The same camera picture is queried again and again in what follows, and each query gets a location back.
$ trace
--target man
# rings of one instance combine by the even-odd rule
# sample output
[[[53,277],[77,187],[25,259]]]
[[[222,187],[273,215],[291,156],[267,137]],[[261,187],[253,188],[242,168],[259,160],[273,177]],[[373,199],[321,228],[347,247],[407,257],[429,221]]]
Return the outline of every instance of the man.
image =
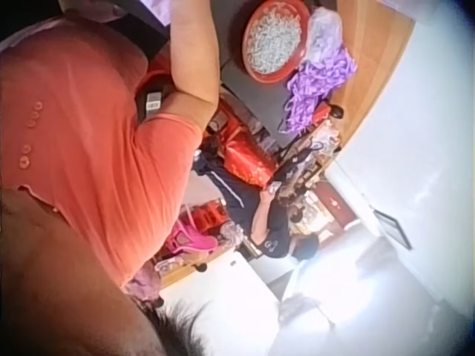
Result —
[[[171,7],[176,91],[141,125],[146,58],[103,25],[63,21],[0,55],[2,188],[18,199],[2,212],[2,318],[18,347],[136,355],[158,343],[119,287],[168,236],[219,90],[209,0]],[[78,351],[58,351],[68,343]]]
[[[198,175],[206,175],[220,190],[226,201],[231,219],[262,251],[273,258],[292,255],[297,260],[308,260],[318,250],[318,235],[294,234],[289,230],[289,220],[298,223],[302,210],[295,206],[284,207],[275,199],[275,191],[269,186],[263,190],[250,185],[229,173],[219,158],[208,152],[200,152],[193,164]],[[283,171],[274,178],[281,180]]]

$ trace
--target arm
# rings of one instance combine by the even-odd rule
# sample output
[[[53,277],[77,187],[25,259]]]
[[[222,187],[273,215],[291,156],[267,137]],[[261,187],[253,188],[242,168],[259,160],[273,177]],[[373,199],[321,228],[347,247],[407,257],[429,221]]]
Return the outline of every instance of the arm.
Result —
[[[202,130],[216,111],[220,68],[209,0],[171,1],[171,76],[176,91],[162,112],[190,119]]]
[[[261,192],[261,202],[252,219],[251,240],[260,245],[267,237],[267,217],[269,216],[270,204],[274,200],[275,194],[268,189]]]

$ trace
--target table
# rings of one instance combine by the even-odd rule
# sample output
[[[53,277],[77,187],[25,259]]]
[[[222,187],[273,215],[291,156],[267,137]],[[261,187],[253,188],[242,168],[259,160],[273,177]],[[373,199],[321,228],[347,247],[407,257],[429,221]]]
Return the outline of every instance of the table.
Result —
[[[281,146],[287,146],[298,134],[279,133],[286,117],[284,105],[289,99],[286,81],[261,84],[243,69],[241,45],[248,20],[262,0],[211,0],[214,24],[220,45],[221,82],[239,98]],[[336,10],[336,0],[305,0],[309,7],[319,4]]]

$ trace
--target red bag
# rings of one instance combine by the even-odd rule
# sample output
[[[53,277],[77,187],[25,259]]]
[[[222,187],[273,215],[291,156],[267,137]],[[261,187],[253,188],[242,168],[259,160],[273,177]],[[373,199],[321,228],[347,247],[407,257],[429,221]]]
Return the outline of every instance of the red bag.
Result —
[[[259,147],[249,128],[236,117],[227,102],[220,99],[218,110],[228,117],[218,137],[224,168],[244,182],[264,187],[277,170],[277,162]]]

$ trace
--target short sleeve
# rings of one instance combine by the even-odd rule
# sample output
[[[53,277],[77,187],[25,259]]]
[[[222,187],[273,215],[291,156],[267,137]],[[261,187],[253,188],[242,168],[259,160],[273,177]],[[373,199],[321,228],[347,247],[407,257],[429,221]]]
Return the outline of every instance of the short sleeve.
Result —
[[[134,145],[142,183],[166,225],[177,218],[201,140],[197,125],[175,115],[159,114],[137,128]]]
[[[288,228],[271,230],[258,248],[268,257],[282,258],[289,253],[290,235]]]

